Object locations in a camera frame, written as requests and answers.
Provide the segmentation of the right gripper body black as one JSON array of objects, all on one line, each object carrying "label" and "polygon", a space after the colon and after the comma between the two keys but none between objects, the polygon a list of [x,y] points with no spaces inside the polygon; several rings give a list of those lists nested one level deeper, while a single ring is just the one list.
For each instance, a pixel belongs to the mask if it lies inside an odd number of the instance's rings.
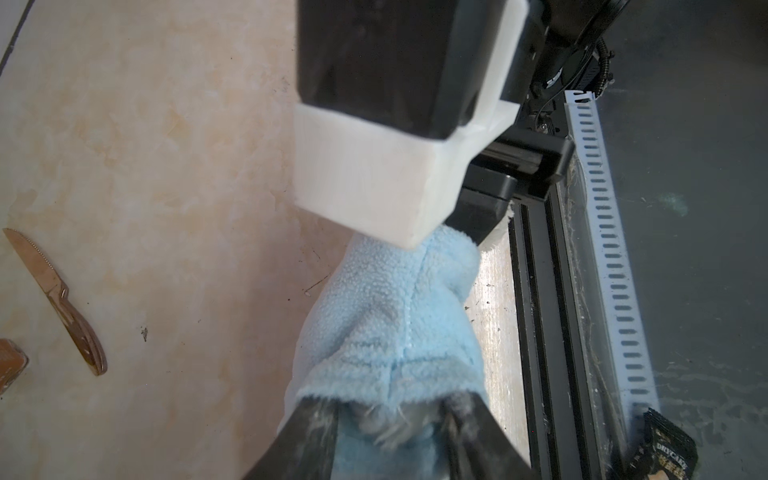
[{"label": "right gripper body black", "polygon": [[565,177],[574,151],[568,138],[509,128],[470,162],[445,225],[481,244],[514,198],[545,200],[550,187]]}]

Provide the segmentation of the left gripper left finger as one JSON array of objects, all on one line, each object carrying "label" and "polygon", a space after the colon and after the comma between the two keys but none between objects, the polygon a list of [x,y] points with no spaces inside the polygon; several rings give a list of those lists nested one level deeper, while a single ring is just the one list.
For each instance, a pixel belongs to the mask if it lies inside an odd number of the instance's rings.
[{"label": "left gripper left finger", "polygon": [[330,479],[337,443],[338,413],[338,401],[303,398],[244,479]]}]

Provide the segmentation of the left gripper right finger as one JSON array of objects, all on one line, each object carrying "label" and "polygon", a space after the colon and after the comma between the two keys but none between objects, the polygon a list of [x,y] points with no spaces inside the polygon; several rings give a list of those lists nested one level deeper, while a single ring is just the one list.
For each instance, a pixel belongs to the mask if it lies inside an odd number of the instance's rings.
[{"label": "left gripper right finger", "polygon": [[538,479],[479,394],[458,392],[441,402],[449,478]]}]

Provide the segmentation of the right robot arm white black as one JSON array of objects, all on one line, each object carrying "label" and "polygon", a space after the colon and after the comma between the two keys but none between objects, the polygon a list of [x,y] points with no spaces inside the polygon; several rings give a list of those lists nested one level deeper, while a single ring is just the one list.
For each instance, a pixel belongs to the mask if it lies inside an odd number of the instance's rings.
[{"label": "right robot arm white black", "polygon": [[532,1],[501,98],[519,105],[515,122],[470,163],[446,225],[481,244],[514,196],[546,199],[575,146],[561,122],[568,90],[600,96],[612,52],[603,35],[623,1]]}]

